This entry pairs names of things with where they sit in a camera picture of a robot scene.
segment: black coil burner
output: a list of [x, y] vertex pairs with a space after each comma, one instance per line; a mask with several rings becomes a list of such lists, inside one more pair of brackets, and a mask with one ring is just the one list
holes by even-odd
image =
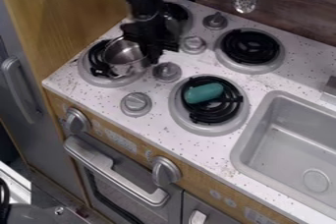
[[167, 13], [167, 15], [171, 15], [178, 22], [186, 21], [189, 18], [188, 12], [179, 4], [165, 2], [164, 11]]
[[[186, 91], [192, 87], [212, 83], [219, 83], [224, 86], [224, 92], [220, 97], [198, 104], [187, 103], [184, 97]], [[185, 108], [190, 112], [191, 120], [196, 124], [215, 124], [228, 121], [237, 115], [244, 101], [235, 86], [223, 79], [212, 76], [190, 78], [182, 86], [181, 99]]]
[[262, 32], [235, 29], [222, 39], [221, 49], [237, 63], [257, 65], [275, 59], [279, 55], [280, 45]]
[[109, 39], [101, 40], [92, 46], [87, 52], [88, 61], [91, 65], [90, 71], [95, 77], [118, 77], [118, 75], [111, 71], [110, 66], [103, 62], [102, 54], [105, 51], [108, 42], [110, 42]]

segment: silver knob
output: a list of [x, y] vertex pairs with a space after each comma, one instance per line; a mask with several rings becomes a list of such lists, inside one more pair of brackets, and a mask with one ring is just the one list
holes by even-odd
[[152, 179], [156, 186], [166, 187], [181, 180], [180, 169], [168, 158], [154, 157]]
[[87, 133], [90, 130], [88, 118], [80, 110], [69, 108], [67, 110], [65, 128], [72, 134]]
[[206, 215], [200, 211], [195, 210], [189, 218], [189, 224], [204, 224]]
[[206, 42], [199, 36], [188, 36], [182, 39], [180, 47], [188, 54], [200, 54], [206, 49]]
[[217, 12], [214, 15], [205, 17], [203, 25], [212, 30], [220, 30], [228, 26], [228, 21], [221, 13]]
[[132, 111], [140, 111], [148, 102], [141, 93], [132, 93], [125, 98], [125, 106]]
[[147, 114], [151, 107], [151, 99], [141, 92], [126, 95], [121, 101], [121, 110], [130, 117], [141, 117]]
[[164, 83], [177, 81], [182, 75], [179, 65], [171, 62], [161, 63], [153, 68], [153, 76]]

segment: sink drain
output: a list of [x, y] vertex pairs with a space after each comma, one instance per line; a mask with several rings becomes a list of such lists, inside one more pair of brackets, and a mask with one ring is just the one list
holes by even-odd
[[329, 188], [330, 181], [323, 172], [310, 169], [304, 174], [304, 184], [314, 193], [323, 193]]

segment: oven window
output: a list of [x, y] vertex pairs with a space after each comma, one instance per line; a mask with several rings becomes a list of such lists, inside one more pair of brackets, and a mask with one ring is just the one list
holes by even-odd
[[152, 211], [111, 187], [108, 182], [84, 168], [94, 197], [132, 224], [167, 224], [167, 209]]
[[91, 173], [87, 168], [85, 168], [86, 175], [88, 177], [89, 185], [91, 186], [91, 189], [93, 191], [94, 196], [104, 205], [109, 207], [114, 212], [118, 213], [123, 218], [127, 219], [132, 224], [144, 224], [142, 221], [140, 221], [135, 215], [128, 212], [127, 210], [121, 208], [119, 205], [112, 202], [109, 198], [104, 196], [98, 189], [95, 179], [93, 176], [93, 173]]

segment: green sponge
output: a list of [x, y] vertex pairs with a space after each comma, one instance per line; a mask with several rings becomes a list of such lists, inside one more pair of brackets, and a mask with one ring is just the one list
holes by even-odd
[[219, 97], [224, 91], [224, 86], [219, 83], [205, 84], [192, 87], [184, 93], [187, 103], [197, 104]]

